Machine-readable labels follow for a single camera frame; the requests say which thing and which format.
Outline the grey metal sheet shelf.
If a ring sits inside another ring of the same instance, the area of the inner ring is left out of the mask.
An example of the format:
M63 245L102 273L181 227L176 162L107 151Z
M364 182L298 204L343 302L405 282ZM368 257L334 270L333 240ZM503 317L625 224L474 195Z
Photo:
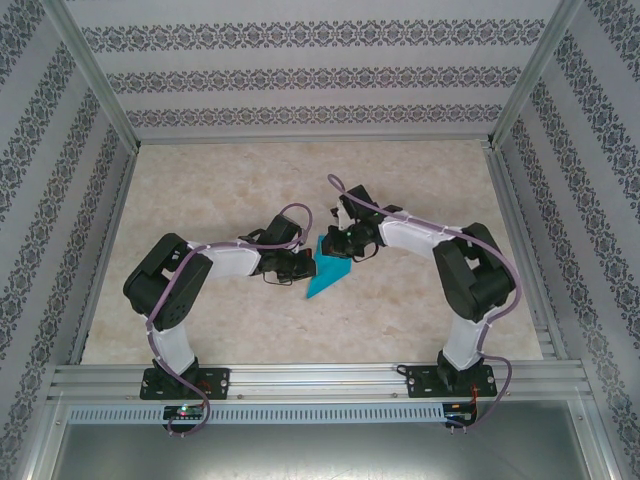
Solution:
M436 423L66 428L51 480L609 480L563 401L508 402L479 427Z

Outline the aluminium frame post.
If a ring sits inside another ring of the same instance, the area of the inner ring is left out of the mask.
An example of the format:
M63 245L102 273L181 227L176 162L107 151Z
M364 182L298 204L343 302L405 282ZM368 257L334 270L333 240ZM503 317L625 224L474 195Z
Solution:
M489 135L489 145L493 150L500 147L509 135L512 125L582 4L583 0L559 0L557 8L542 32L538 44Z
M80 68L89 87L129 152L138 153L140 140L124 109L118 101L106 74L103 72L80 27L74 20L65 0L41 0L46 14L61 36Z

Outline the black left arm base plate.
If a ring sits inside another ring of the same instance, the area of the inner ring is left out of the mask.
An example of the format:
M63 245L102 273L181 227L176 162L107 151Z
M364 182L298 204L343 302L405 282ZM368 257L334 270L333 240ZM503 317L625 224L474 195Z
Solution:
M203 392L209 400L226 400L230 383L227 368L201 367L186 372L186 380ZM144 371L139 397L142 400L197 400L200 395L162 369Z

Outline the aluminium back rail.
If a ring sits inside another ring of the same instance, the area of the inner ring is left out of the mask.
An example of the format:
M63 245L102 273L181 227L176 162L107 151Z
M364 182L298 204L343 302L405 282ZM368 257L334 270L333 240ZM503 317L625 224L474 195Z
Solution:
M391 135L262 135L218 137L167 137L142 139L141 145L257 144L257 143L323 143L323 142L421 142L480 141L489 143L489 134L391 134Z

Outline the blue paper sheet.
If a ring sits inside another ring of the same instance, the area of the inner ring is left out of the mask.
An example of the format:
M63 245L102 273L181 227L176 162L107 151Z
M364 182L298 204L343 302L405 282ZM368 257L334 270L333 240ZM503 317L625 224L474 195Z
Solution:
M324 235L319 235L314 254L316 274L309 282L307 299L318 295L351 272L352 260L350 258L332 257L322 253L323 240Z

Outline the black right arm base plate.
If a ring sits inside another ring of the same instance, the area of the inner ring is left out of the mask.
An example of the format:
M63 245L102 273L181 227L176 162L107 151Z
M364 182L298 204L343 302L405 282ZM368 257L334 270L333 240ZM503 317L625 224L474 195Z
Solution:
M446 375L446 383L436 365L415 365L407 368L407 390L410 398L471 397L494 398L498 389L494 372L489 365L480 365L459 372L453 369Z

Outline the aluminium side rail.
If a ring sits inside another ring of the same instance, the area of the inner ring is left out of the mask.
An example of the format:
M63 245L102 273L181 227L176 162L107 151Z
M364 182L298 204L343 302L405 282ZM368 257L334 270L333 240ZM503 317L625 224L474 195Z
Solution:
M104 278L108 269L109 260L116 240L117 231L122 218L127 195L130 189L139 149L133 150L123 167L119 177L115 196L106 223L104 235L101 240L100 250L96 257L96 264L91 276L89 290L83 301L78 318L78 324L71 341L71 349L68 352L66 364L78 365L82 361L83 353L93 318L97 309Z
M567 353L562 341L552 303L547 295L503 158L488 141L482 142L482 150L512 246L514 261L522 279L523 292L538 335L543 358L545 360L569 360L571 356Z

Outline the aluminium mounting rail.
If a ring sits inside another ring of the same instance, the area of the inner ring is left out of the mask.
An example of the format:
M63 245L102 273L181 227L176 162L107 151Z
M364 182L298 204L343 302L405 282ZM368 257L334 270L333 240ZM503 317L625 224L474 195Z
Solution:
M133 403L139 400L143 365L58 366L50 402ZM390 363L232 365L225 387L236 403L337 403L400 401L407 380ZM505 401L591 398L593 391L577 360L516 361Z

